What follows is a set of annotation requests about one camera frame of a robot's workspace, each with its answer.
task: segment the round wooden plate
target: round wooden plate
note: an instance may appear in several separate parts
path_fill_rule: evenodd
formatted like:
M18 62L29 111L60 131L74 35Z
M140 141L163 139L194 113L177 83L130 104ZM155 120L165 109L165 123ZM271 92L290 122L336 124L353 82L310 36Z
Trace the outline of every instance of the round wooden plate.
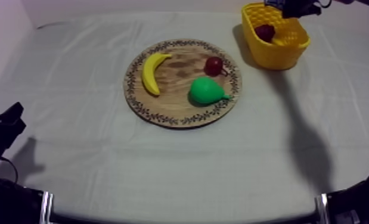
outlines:
M160 95L154 97L144 88L141 75L145 60L154 53L172 54L155 71ZM213 79L232 98L201 107L188 98L193 80L206 76L203 67L209 57L220 57L227 76ZM241 92L241 74L223 50L195 39L175 39L157 43L137 56L129 66L123 87L126 100L134 113L144 120L169 128L189 128L209 124L224 116L237 102Z

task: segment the plastic fruit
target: plastic fruit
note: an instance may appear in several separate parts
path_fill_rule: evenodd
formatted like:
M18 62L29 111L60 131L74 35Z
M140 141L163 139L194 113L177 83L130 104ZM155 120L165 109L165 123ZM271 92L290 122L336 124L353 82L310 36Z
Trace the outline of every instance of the plastic fruit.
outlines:
M161 54L161 53L155 53L151 54L147 58L144 64L144 68L142 70L142 82L145 86L145 88L149 91L149 93L159 96L159 88L158 84L156 83L154 72L155 69L167 58L170 58L171 54Z
M219 57L210 57L205 62L204 72L208 76L217 76L222 73L223 61Z
M275 27L265 24L255 28L255 33L261 40L271 43L273 36L275 36Z
M211 104L220 99L230 99L230 96L225 95L223 88L209 77L199 77L193 81L190 97L199 104Z

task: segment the banana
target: banana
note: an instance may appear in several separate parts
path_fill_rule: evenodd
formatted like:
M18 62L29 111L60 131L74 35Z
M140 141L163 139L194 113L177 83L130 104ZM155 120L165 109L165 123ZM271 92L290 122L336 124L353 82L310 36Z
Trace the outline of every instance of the banana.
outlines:
M151 54L147 58L144 64L144 68L142 70L142 82L145 86L145 88L153 95L159 96L159 88L158 84L155 81L154 72L155 69L167 58L170 58L171 54L161 54L161 53L155 53Z

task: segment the yellow basket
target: yellow basket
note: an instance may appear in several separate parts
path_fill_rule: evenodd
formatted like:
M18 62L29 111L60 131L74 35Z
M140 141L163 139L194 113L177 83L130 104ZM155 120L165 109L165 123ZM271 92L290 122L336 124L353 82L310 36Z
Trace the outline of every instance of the yellow basket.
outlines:
M311 42L308 34L296 18L281 18L281 11L263 3L245 5L243 30L253 58L260 66L272 70L293 67ZM269 24L275 27L273 43L261 40L254 28Z

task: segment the table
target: table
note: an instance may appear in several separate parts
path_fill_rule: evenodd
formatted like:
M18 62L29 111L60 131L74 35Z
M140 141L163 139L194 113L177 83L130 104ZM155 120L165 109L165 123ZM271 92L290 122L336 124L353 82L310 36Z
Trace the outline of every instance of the table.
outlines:
M240 14L122 13L35 30L0 80L0 113L27 123L6 156L55 211L117 221L257 222L308 214L321 192L369 175L369 36L306 24L312 43L282 72L253 63ZM123 77L146 47L201 39L243 75L236 106L194 130L144 122ZM12 178L7 164L0 176Z

